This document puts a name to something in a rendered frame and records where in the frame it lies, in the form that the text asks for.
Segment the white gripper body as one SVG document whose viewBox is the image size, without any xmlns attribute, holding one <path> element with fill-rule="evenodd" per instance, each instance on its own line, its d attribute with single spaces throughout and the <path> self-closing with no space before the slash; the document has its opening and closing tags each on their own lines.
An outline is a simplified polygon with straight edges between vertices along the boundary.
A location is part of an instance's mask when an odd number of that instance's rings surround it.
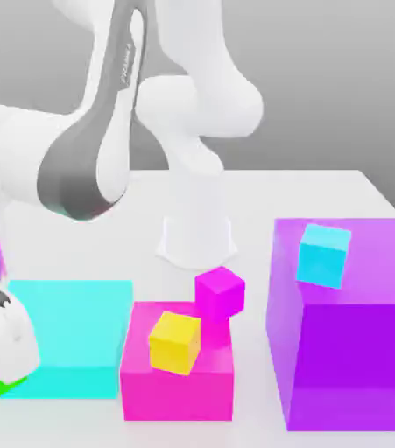
<svg viewBox="0 0 395 448">
<path fill-rule="evenodd" d="M 0 306 L 0 381 L 16 382 L 35 371 L 39 347 L 25 307 L 13 295 Z"/>
</svg>

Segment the small yellow cube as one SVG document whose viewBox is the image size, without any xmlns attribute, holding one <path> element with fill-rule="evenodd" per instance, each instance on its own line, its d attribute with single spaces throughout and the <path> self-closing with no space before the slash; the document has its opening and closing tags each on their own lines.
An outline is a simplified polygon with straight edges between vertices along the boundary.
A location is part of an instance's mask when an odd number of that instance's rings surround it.
<svg viewBox="0 0 395 448">
<path fill-rule="evenodd" d="M 201 320 L 164 311 L 148 337 L 152 368 L 189 376 L 201 350 Z"/>
</svg>

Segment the small magenta cube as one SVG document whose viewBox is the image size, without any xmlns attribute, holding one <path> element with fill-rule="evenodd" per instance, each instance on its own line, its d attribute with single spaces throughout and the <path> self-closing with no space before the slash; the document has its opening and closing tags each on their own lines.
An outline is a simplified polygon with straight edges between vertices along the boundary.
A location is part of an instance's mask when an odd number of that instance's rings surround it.
<svg viewBox="0 0 395 448">
<path fill-rule="evenodd" d="M 243 311 L 245 287 L 245 281 L 224 266 L 204 272 L 194 279 L 195 306 L 206 319 L 230 319 Z"/>
</svg>

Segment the small cyan cube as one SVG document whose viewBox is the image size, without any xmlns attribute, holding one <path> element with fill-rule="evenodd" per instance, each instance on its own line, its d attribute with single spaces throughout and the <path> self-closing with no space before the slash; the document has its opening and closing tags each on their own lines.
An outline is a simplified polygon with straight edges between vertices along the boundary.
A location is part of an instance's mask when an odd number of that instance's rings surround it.
<svg viewBox="0 0 395 448">
<path fill-rule="evenodd" d="M 307 224 L 300 239 L 296 280 L 339 290 L 350 240 L 350 230 Z"/>
</svg>

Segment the large cyan box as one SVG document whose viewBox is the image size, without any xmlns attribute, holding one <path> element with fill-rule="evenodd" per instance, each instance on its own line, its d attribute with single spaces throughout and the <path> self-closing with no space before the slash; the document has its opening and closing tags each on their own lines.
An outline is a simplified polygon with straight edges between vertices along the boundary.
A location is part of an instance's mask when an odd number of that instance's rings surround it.
<svg viewBox="0 0 395 448">
<path fill-rule="evenodd" d="M 10 291 L 32 320 L 40 364 L 2 398 L 117 398 L 132 282 L 12 280 Z"/>
</svg>

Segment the large pink box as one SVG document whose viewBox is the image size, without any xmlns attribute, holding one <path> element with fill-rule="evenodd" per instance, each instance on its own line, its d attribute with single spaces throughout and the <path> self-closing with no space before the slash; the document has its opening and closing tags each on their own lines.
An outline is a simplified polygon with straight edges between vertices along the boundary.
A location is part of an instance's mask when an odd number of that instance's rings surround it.
<svg viewBox="0 0 395 448">
<path fill-rule="evenodd" d="M 165 311 L 192 317 L 192 302 L 136 302 L 119 377 L 126 421 L 230 421 L 235 370 L 229 321 L 203 323 L 201 351 L 188 376 L 153 369 L 148 335 Z"/>
</svg>

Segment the large purple box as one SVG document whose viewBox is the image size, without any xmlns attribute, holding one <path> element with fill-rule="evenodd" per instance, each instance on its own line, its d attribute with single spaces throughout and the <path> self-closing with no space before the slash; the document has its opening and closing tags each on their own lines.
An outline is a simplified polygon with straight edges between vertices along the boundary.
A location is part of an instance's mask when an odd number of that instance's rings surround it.
<svg viewBox="0 0 395 448">
<path fill-rule="evenodd" d="M 304 218 L 274 224 L 266 333 L 289 431 L 395 431 L 395 218 L 351 233 L 340 289 L 296 278 Z"/>
</svg>

